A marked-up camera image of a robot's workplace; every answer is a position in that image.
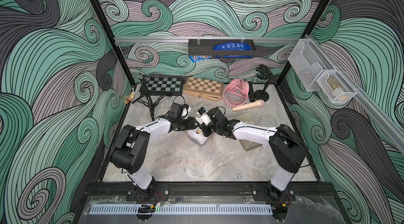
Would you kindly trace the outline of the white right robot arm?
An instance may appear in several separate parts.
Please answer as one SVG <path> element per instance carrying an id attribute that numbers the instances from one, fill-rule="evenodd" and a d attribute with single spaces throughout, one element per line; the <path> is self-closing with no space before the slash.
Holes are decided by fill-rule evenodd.
<path id="1" fill-rule="evenodd" d="M 268 194 L 284 192 L 308 154 L 304 141 L 285 124 L 274 128 L 254 126 L 236 119 L 229 120 L 219 107 L 209 111 L 200 108 L 197 121 L 205 137 L 215 133 L 225 138 L 247 140 L 271 148 L 277 168 L 270 180 Z"/>

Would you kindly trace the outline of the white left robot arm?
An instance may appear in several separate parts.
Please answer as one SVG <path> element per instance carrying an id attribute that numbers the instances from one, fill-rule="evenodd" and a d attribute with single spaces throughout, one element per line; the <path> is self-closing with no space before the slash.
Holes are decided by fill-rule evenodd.
<path id="1" fill-rule="evenodd" d="M 108 160 L 126 172 L 133 185 L 149 191 L 154 182 L 154 178 L 144 167 L 149 142 L 171 131 L 188 131 L 198 126 L 194 117 L 160 118 L 137 127 L 126 125 L 110 148 Z"/>

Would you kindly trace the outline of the white tissue box lid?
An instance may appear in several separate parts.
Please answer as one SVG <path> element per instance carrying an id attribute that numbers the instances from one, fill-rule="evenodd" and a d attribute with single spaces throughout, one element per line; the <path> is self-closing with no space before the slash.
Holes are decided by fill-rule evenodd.
<path id="1" fill-rule="evenodd" d="M 211 137 L 211 135 L 209 135 L 209 136 L 204 135 L 203 130 L 202 130 L 203 127 L 206 128 L 207 126 L 199 125 L 198 128 L 187 131 L 189 138 L 201 146 L 205 145 L 206 142 Z"/>

